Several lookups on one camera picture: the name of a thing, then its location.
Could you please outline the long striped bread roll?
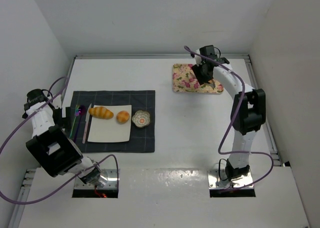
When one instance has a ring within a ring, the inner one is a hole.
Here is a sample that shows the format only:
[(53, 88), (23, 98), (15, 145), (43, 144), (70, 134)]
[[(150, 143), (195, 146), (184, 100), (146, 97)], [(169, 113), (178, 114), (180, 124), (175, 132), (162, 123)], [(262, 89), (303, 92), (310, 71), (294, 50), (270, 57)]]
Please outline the long striped bread roll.
[(106, 107), (103, 106), (97, 106), (93, 108), (89, 108), (88, 110), (89, 114), (98, 119), (112, 119), (114, 114), (111, 110), (107, 109)]

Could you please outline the small round bun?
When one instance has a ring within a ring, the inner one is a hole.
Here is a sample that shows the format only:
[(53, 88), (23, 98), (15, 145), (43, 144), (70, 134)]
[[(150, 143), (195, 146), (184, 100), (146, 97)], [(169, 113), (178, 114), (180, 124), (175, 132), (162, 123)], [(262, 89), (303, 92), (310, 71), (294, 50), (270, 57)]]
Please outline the small round bun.
[(130, 119), (130, 114), (129, 114), (129, 112), (127, 112), (125, 110), (118, 112), (116, 115), (116, 120), (120, 124), (124, 124), (124, 123), (128, 122), (129, 119)]

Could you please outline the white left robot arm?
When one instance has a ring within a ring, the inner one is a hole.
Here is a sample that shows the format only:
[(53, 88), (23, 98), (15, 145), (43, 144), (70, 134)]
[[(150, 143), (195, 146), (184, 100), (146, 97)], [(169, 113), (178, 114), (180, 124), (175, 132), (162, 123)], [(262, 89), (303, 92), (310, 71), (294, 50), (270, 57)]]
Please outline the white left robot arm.
[(83, 156), (69, 138), (72, 109), (67, 107), (63, 117), (61, 104), (47, 103), (49, 97), (42, 89), (31, 90), (26, 96), (22, 117), (31, 118), (33, 133), (26, 147), (32, 156), (51, 177), (72, 173), (84, 184), (97, 184), (99, 165)]

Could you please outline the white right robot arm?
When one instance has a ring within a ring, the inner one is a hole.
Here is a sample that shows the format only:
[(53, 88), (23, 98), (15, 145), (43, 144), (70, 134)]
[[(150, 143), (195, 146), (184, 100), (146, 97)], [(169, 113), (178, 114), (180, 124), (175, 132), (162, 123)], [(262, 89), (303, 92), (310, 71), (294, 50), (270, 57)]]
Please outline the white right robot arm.
[(215, 49), (208, 45), (191, 52), (196, 60), (191, 69), (200, 85), (212, 85), (217, 80), (233, 100), (227, 130), (234, 129), (234, 139), (224, 169), (227, 180), (231, 181), (249, 172), (252, 142), (266, 121), (266, 94), (263, 89), (247, 84), (233, 71), (229, 60), (217, 55)]

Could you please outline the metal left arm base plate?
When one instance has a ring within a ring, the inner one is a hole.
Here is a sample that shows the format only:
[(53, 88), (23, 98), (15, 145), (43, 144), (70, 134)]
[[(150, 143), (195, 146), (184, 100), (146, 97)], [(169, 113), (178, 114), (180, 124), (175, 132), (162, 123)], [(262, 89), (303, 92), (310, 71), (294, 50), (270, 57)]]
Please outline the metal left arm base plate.
[(74, 181), (74, 189), (78, 190), (94, 190), (95, 186), (101, 190), (115, 190), (117, 189), (117, 170), (116, 169), (102, 169), (99, 179), (94, 183), (84, 184), (78, 177)]

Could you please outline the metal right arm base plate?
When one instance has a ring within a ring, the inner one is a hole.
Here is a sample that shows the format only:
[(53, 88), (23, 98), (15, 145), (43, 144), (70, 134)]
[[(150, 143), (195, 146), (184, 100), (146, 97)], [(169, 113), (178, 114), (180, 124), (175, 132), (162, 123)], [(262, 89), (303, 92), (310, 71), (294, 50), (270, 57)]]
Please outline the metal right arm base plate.
[(221, 168), (209, 169), (207, 171), (208, 185), (210, 190), (222, 190), (222, 189), (236, 189), (242, 188), (250, 189), (253, 188), (253, 178), (249, 171), (247, 175), (241, 175), (240, 177), (233, 178), (231, 181), (228, 180), (225, 171)]

